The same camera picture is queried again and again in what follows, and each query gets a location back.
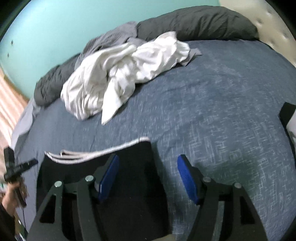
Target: wall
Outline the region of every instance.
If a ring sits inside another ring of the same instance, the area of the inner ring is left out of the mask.
[[[91,38],[127,21],[197,5],[218,5],[218,0],[32,0],[0,42],[0,65],[30,98],[41,76]]]

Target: silver screw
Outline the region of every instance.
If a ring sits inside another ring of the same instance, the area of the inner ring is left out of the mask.
[[[61,181],[56,181],[56,182],[54,183],[54,186],[55,186],[56,188],[59,188],[62,184],[63,184],[63,183],[62,183]]]
[[[211,178],[210,177],[203,177],[202,179],[205,183],[210,183],[211,182]]]
[[[86,176],[86,177],[85,177],[85,180],[86,180],[87,182],[91,182],[93,179],[94,179],[94,177],[93,177],[92,175],[89,175],[89,176]]]
[[[235,186],[236,188],[242,188],[242,185],[241,185],[240,183],[235,183],[234,186]]]

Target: person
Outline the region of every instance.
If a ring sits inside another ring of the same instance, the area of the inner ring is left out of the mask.
[[[7,191],[0,203],[0,237],[1,240],[15,241],[15,209],[18,201],[14,190],[20,187],[19,182],[7,184]]]

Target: curtain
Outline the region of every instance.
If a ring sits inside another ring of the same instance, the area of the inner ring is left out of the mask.
[[[12,131],[28,99],[8,80],[0,68],[0,180],[5,172],[3,149],[10,145]]]

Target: hand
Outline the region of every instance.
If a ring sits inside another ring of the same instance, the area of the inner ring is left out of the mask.
[[[18,207],[17,199],[15,198],[14,190],[20,187],[20,182],[8,183],[6,194],[2,199],[2,205],[10,216],[14,216],[15,209]]]

